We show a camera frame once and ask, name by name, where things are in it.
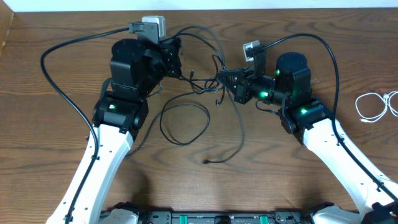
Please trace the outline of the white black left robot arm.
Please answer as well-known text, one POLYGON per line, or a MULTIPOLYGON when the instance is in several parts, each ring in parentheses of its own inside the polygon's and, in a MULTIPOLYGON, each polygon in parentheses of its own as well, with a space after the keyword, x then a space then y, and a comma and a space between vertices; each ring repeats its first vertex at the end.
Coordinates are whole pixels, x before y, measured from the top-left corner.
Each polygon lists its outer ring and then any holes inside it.
POLYGON ((179 77, 180 38, 116 42, 110 61, 112 89, 93 110, 93 133, 61 203, 48 223, 99 223, 114 176, 144 124, 147 98, 163 77, 179 77))

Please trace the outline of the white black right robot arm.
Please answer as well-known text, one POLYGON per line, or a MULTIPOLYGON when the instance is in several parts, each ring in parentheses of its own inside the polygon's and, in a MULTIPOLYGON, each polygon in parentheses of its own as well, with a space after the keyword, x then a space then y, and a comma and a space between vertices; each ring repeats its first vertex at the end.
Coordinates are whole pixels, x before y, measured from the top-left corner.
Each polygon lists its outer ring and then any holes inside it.
POLYGON ((274 78, 265 76, 263 45, 245 49, 253 66, 220 70, 216 74, 245 104, 255 98, 278 105, 281 125, 316 154, 349 193, 357 212, 324 203, 302 215, 307 223, 397 223, 397 184, 385 176, 347 136, 331 111, 310 87, 311 71, 303 54, 288 52, 278 57, 274 78))

